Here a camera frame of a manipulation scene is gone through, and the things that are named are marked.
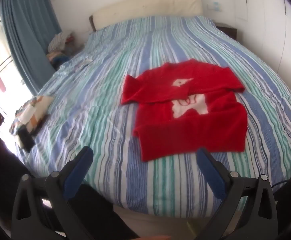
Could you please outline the red sweater with white rabbit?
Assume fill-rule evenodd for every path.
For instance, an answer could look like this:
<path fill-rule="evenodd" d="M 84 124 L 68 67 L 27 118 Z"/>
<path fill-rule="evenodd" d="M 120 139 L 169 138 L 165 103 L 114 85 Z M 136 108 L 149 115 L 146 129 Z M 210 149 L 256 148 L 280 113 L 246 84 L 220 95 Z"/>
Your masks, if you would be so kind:
<path fill-rule="evenodd" d="M 142 161 L 205 148 L 243 152 L 247 112 L 236 95 L 245 88 L 231 68 L 194 59 L 127 75 L 121 103 L 137 103 L 133 134 Z"/>

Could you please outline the pile of clothes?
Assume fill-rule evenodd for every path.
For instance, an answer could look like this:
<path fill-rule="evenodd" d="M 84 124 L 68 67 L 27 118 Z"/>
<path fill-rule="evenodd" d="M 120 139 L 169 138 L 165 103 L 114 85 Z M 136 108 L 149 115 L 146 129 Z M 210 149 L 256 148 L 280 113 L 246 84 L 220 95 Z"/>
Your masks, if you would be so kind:
<path fill-rule="evenodd" d="M 72 57 L 81 51 L 82 45 L 76 41 L 73 31 L 62 31 L 54 36 L 48 46 L 48 61 L 55 70 L 58 70 L 62 64 L 69 61 Z"/>

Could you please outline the black phone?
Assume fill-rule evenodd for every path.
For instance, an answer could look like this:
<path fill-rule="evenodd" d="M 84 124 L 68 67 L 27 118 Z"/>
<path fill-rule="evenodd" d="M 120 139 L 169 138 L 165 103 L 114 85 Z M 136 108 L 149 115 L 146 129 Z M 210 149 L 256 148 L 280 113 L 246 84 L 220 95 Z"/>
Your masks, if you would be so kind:
<path fill-rule="evenodd" d="M 28 132 L 25 125 L 22 125 L 17 131 L 17 137 L 20 143 L 20 148 L 29 153 L 35 146 L 35 141 Z"/>

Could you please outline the patterned cushion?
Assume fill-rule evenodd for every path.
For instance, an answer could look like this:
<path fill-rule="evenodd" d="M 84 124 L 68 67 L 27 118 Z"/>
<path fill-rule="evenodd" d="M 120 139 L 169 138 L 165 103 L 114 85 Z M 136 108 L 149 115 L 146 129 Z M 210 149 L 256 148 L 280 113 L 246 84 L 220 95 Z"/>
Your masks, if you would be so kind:
<path fill-rule="evenodd" d="M 15 136 L 18 130 L 24 125 L 28 133 L 35 131 L 43 118 L 47 115 L 48 108 L 53 102 L 51 96 L 35 96 L 27 101 L 16 111 L 15 119 L 10 126 L 9 132 Z"/>

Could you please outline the dark wooden nightstand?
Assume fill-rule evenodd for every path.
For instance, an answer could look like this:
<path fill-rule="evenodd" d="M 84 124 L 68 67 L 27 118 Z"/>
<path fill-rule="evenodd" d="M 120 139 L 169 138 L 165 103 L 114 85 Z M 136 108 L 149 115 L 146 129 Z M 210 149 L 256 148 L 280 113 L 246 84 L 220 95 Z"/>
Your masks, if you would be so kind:
<path fill-rule="evenodd" d="M 215 26 L 230 38 L 237 40 L 237 28 L 231 27 L 225 23 L 215 23 Z"/>

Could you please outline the striped blue green bedspread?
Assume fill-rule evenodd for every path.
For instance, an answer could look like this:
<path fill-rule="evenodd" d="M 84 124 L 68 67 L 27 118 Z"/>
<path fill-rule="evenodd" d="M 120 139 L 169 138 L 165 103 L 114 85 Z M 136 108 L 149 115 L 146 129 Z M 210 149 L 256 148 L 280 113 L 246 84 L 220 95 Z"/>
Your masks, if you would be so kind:
<path fill-rule="evenodd" d="M 30 151 L 36 177 L 84 148 L 84 179 L 114 205 L 174 218 L 211 216 L 221 201 L 197 150 L 242 177 L 291 178 L 291 90 L 263 60 L 203 16 L 150 16 L 92 33 L 39 92 L 48 118 Z"/>

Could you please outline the cream padded headboard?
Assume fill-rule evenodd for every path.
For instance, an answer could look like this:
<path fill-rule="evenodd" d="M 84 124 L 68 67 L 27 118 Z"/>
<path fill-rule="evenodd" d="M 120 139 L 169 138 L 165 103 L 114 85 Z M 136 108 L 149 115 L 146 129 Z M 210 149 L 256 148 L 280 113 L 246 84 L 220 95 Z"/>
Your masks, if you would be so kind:
<path fill-rule="evenodd" d="M 149 16 L 203 15 L 201 0 L 124 0 L 95 11 L 90 17 L 94 32 L 119 22 Z"/>

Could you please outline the blue curtain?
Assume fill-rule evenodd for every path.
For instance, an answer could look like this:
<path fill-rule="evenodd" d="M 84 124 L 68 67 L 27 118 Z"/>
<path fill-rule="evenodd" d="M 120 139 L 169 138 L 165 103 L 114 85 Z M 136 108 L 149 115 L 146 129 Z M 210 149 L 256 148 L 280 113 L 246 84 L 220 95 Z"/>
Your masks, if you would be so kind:
<path fill-rule="evenodd" d="M 61 32 L 50 0 L 0 0 L 0 17 L 15 66 L 36 95 L 55 73 L 48 46 Z"/>

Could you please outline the wall socket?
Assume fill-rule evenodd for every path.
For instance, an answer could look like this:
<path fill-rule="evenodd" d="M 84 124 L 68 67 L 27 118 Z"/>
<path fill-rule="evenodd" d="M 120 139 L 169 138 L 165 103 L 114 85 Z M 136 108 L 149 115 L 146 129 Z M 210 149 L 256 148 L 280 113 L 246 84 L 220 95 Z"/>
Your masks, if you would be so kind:
<path fill-rule="evenodd" d="M 212 11 L 221 11 L 220 3 L 212 2 L 210 4 L 207 4 L 207 9 Z"/>

